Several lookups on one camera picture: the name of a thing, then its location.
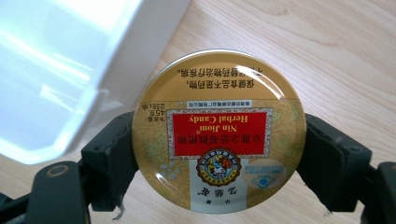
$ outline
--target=red label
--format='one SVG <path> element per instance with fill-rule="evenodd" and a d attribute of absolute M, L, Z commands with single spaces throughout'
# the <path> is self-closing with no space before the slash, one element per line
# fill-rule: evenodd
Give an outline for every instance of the red label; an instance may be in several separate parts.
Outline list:
<path fill-rule="evenodd" d="M 266 112 L 173 114 L 175 156 L 202 156 L 210 148 L 263 155 Z"/>

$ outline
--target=white plastic container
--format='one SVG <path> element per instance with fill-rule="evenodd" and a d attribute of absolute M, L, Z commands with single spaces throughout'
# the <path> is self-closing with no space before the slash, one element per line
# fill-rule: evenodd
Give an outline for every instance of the white plastic container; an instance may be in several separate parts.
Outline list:
<path fill-rule="evenodd" d="M 26 164 L 52 160 L 129 111 L 188 4 L 3 2 L 0 153 Z"/>

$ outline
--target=candy tin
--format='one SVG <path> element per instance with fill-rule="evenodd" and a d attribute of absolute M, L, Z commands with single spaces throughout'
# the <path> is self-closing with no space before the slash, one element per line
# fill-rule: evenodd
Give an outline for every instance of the candy tin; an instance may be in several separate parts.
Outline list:
<path fill-rule="evenodd" d="M 165 67 L 134 113 L 140 171 L 164 198 L 196 212 L 237 212 L 274 195 L 304 150 L 296 92 L 245 53 L 206 50 Z"/>

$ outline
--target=circular emblem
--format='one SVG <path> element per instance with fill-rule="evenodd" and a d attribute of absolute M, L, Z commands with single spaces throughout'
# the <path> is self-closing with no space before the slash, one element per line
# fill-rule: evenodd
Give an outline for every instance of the circular emblem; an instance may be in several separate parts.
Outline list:
<path fill-rule="evenodd" d="M 230 150 L 211 149 L 198 160 L 198 176 L 210 186 L 226 186 L 239 176 L 240 163 L 241 159 Z"/>

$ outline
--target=wooden surface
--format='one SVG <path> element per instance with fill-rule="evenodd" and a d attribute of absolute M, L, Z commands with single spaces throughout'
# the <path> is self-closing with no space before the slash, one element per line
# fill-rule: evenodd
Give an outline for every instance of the wooden surface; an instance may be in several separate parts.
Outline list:
<path fill-rule="evenodd" d="M 192 1 L 156 72 L 201 49 L 236 49 L 271 64 L 297 90 L 306 113 L 370 148 L 373 166 L 396 161 L 395 1 Z M 60 161 L 78 158 L 76 152 Z M 14 198 L 29 192 L 46 164 L 0 157 L 0 191 Z M 362 211 L 359 203 L 355 213 L 330 215 L 298 174 L 268 201 L 229 215 L 178 208 L 140 173 L 124 202 L 120 221 L 111 220 L 117 211 L 91 212 L 92 223 L 349 224 L 360 223 Z"/>

